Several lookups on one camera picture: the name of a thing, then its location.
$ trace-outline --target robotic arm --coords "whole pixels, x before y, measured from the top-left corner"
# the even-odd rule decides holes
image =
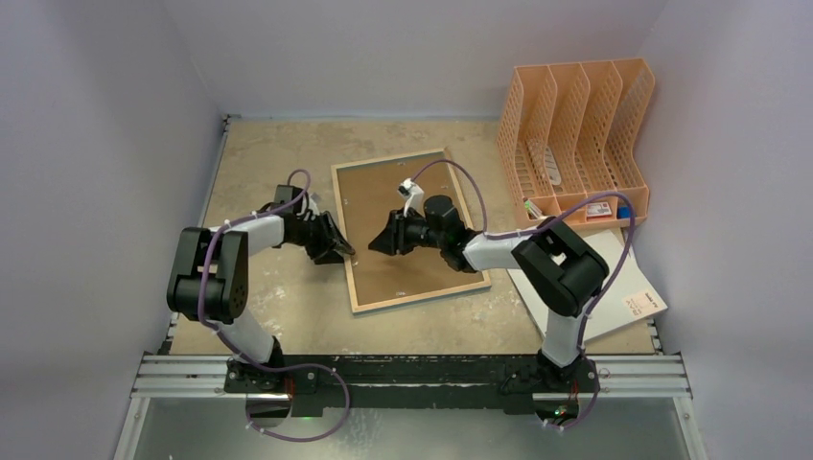
[[[274,200],[260,209],[263,213],[294,200],[302,189],[291,185],[277,186]],[[307,193],[304,199],[278,215],[259,217],[229,228],[216,243],[213,266],[217,272],[206,283],[205,316],[229,342],[248,357],[260,363],[272,362],[276,339],[245,308],[248,299],[248,258],[284,243],[305,247],[317,265],[341,264],[343,255],[356,251],[339,232],[327,211],[319,213]],[[181,232],[167,288],[170,310],[199,321],[197,303],[204,256],[217,228],[186,228]]]
[[[584,306],[598,294],[610,272],[604,259],[564,223],[530,236],[486,234],[467,228],[448,196],[428,198],[421,215],[417,208],[423,190],[407,179],[398,191],[406,206],[389,213],[386,227],[369,249],[395,256],[417,246],[432,247],[440,249],[441,257],[456,271],[522,270],[551,309],[540,364],[566,379],[580,358]],[[565,259],[557,264],[555,256]]]

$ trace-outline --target concrete floor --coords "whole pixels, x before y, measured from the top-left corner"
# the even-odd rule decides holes
[[[367,158],[448,147],[474,176],[489,230],[515,228],[495,139],[497,122],[235,122],[228,133],[205,225],[220,225],[273,198],[290,171],[305,168],[321,209],[336,212],[330,167]],[[475,227],[474,191],[463,186]],[[313,265],[303,249],[267,249],[251,258],[248,307],[290,354],[535,353],[542,339],[505,270],[483,293],[353,315],[344,265]],[[588,343],[589,353],[653,353],[645,324]],[[172,354],[227,354],[218,339],[181,318]]]

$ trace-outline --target black robotic arm joint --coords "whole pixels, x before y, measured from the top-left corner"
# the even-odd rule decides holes
[[[563,222],[520,242],[511,254],[545,304],[561,316],[581,314],[610,273],[604,259]],[[551,255],[565,259],[556,264]]]
[[[212,240],[208,228],[185,228],[178,239],[177,250],[167,287],[167,304],[192,321],[198,321],[197,298],[206,251]],[[216,273],[205,273],[206,317],[231,324],[245,309],[248,298],[248,235],[227,232],[215,246],[212,265]]]

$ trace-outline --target wooden board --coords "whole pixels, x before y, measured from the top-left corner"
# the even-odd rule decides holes
[[[486,289],[487,273],[461,273],[446,265],[437,249],[417,247],[406,256],[386,256],[367,249],[386,225],[389,212],[404,207],[396,189],[427,163],[451,158],[433,149],[334,165],[333,181],[338,225],[356,248],[345,262],[353,313],[402,306],[438,297]],[[439,164],[418,178],[425,197],[452,199],[467,226],[472,226],[457,176],[449,164]]]

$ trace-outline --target purple cable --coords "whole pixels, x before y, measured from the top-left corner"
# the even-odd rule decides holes
[[[426,165],[424,165],[423,168],[421,168],[418,172],[415,173],[415,175],[412,176],[412,180],[413,181],[417,180],[418,176],[423,174],[424,171],[426,171],[430,166],[436,165],[438,163],[449,163],[450,165],[454,166],[455,168],[458,168],[460,170],[460,172],[463,173],[463,175],[465,175],[469,179],[469,183],[472,184],[472,187],[475,189],[475,193],[477,194],[477,200],[480,202],[480,210],[482,211],[482,215],[483,215],[483,229],[482,229],[482,231],[483,231],[483,233],[485,233],[486,228],[488,228],[488,215],[486,215],[486,212],[485,212],[485,200],[483,200],[482,193],[480,192],[480,188],[477,186],[477,183],[475,182],[475,179],[472,177],[471,174],[469,174],[468,171],[466,171],[465,168],[463,168],[459,164],[453,162],[452,160],[447,160],[445,158],[442,158],[440,160],[434,160],[434,161],[429,162]]]
[[[311,187],[311,175],[306,170],[294,170],[288,177],[288,183],[289,184],[290,184],[290,180],[297,173],[305,174],[305,187],[302,189],[302,192],[299,195],[296,196],[296,198],[294,198],[293,200],[283,204],[282,206],[280,206],[278,208],[271,209],[271,210],[269,210],[269,211],[267,211],[265,213],[252,215],[252,216],[246,216],[244,218],[237,218],[235,220],[228,221],[226,224],[224,224],[220,228],[218,228],[218,230],[215,232],[215,234],[212,235],[212,240],[209,242],[209,247],[206,249],[206,257],[203,260],[203,268],[201,270],[202,273],[209,273],[209,267],[212,265],[212,258],[214,257],[214,254],[215,254],[215,246],[217,245],[218,240],[221,238],[223,233],[226,232],[226,230],[228,230],[229,228],[231,228],[234,225],[240,225],[241,223],[248,222],[250,220],[254,220],[254,219],[258,219],[258,218],[265,218],[265,217],[268,217],[268,216],[278,214],[279,212],[285,211],[286,209],[290,208],[294,204],[298,203],[299,201],[302,200],[302,198],[305,197],[305,193],[308,192],[308,189]],[[221,332],[221,330],[218,328],[218,326],[216,324],[214,324],[214,323],[212,323],[212,322],[210,322],[210,321],[208,321],[206,319],[205,295],[206,295],[206,283],[207,282],[208,282],[208,276],[203,276],[203,277],[200,278],[200,290],[199,290],[199,292],[197,294],[197,319],[198,319],[198,321],[200,321],[200,324],[202,324],[203,326],[206,326],[207,328],[215,331],[217,333],[218,337],[220,338],[220,340],[223,342],[223,344],[234,355],[236,355],[237,357],[245,360],[246,362],[248,362],[252,366],[254,366],[257,369],[259,369],[261,371],[264,371],[264,372],[280,373],[280,372],[295,371],[295,370],[299,370],[299,369],[320,369],[320,370],[326,371],[331,376],[336,378],[336,380],[338,380],[339,385],[341,385],[341,389],[344,391],[344,411],[341,414],[341,418],[338,420],[338,422],[331,429],[325,431],[322,434],[319,434],[319,435],[316,435],[316,436],[311,436],[310,438],[294,438],[294,437],[286,436],[284,434],[274,433],[272,431],[268,431],[268,430],[266,430],[264,428],[260,428],[260,427],[258,427],[256,425],[254,425],[254,422],[251,420],[250,415],[246,411],[245,416],[248,419],[248,424],[252,428],[257,430],[258,432],[260,432],[261,434],[265,434],[267,436],[270,436],[270,437],[276,438],[276,439],[280,439],[282,441],[290,441],[292,443],[310,443],[311,441],[318,441],[320,439],[324,439],[324,438],[330,436],[331,434],[337,432],[338,429],[341,428],[342,425],[344,425],[344,423],[347,421],[347,418],[350,416],[350,390],[347,388],[347,383],[344,382],[344,379],[342,379],[341,376],[335,370],[333,370],[333,369],[331,369],[331,368],[329,368],[327,366],[323,366],[321,364],[306,363],[306,364],[296,364],[296,365],[293,365],[293,366],[286,366],[286,367],[268,367],[268,366],[265,366],[264,364],[261,364],[260,362],[256,361],[251,356],[248,356],[245,353],[243,353],[233,343],[231,343],[231,341],[228,339],[228,337],[226,337]]]
[[[483,235],[485,235],[486,239],[488,239],[488,240],[507,240],[507,239],[514,238],[514,237],[526,237],[526,236],[534,235],[534,234],[537,234],[537,233],[545,232],[545,231],[547,231],[547,229],[549,229],[553,225],[567,219],[571,214],[575,213],[579,209],[587,206],[588,204],[590,204],[590,203],[592,203],[594,201],[597,201],[597,200],[602,199],[602,198],[606,198],[608,196],[616,196],[616,197],[620,198],[624,202],[624,204],[627,205],[627,207],[630,210],[630,227],[629,227],[629,230],[628,230],[628,233],[627,233],[627,240],[624,242],[624,248],[621,250],[621,258],[618,261],[618,263],[616,264],[616,268],[613,270],[613,273],[611,273],[610,277],[607,279],[607,282],[604,284],[604,286],[601,288],[601,290],[598,291],[598,295],[596,295],[592,299],[592,302],[585,309],[584,318],[582,319],[582,323],[579,326],[579,338],[578,338],[578,343],[580,344],[580,347],[579,347],[580,353],[579,354],[580,354],[581,357],[587,358],[587,356],[585,355],[585,351],[584,351],[584,334],[585,334],[585,327],[587,326],[587,320],[590,317],[590,313],[592,313],[592,311],[598,305],[598,302],[601,300],[602,297],[604,297],[604,294],[607,293],[607,290],[610,289],[610,286],[613,285],[613,282],[618,277],[618,274],[621,272],[621,268],[624,267],[624,262],[627,260],[627,257],[629,256],[630,248],[632,247],[633,235],[635,235],[636,224],[635,224],[635,208],[633,207],[633,203],[632,203],[632,201],[630,201],[630,198],[627,197],[627,195],[625,195],[625,194],[615,192],[615,191],[604,192],[604,193],[594,195],[594,196],[591,196],[589,198],[586,198],[586,199],[583,199],[583,200],[579,201],[578,203],[575,204],[575,206],[572,206],[567,211],[560,214],[556,218],[553,218],[550,222],[546,223],[545,225],[542,225],[539,228],[530,228],[530,229],[526,229],[526,230],[522,230],[522,231],[518,231],[518,232],[509,232],[509,233],[501,233],[501,234],[496,234],[496,235],[488,235],[488,234],[485,233],[486,222],[488,220],[486,218],[485,202],[483,201],[482,194],[480,193],[480,189],[477,186],[477,184],[475,183],[475,180],[472,177],[472,175],[469,174],[469,172],[467,172],[462,166],[458,165],[457,163],[453,162],[452,160],[447,160],[447,159],[435,160],[435,161],[432,161],[432,162],[428,163],[423,168],[421,168],[421,170],[418,171],[412,177],[412,180],[417,179],[418,176],[421,175],[421,173],[423,171],[425,171],[428,167],[430,167],[432,165],[435,165],[437,163],[449,163],[450,165],[458,168],[463,174],[466,175],[466,177],[469,179],[469,182],[471,182],[472,187],[474,187],[475,192],[477,193],[477,199],[480,202],[480,208],[482,209],[482,215],[483,215],[483,230],[482,231],[483,231]],[[588,359],[588,363],[590,364],[590,367],[592,368],[593,375],[598,380],[598,372],[595,370],[595,364],[592,361],[590,361],[589,359]],[[585,417],[590,415],[590,412],[592,411],[592,408],[595,406],[595,400],[597,398],[598,398],[598,385],[596,385],[595,388],[593,389],[592,398],[590,399],[590,402],[588,403],[585,410],[581,413],[581,416],[579,416],[577,419],[575,419],[574,421],[572,421],[571,423],[569,423],[567,425],[560,425],[560,428],[562,428],[562,429],[571,428],[571,427],[574,427],[574,426],[580,424],[585,419]]]

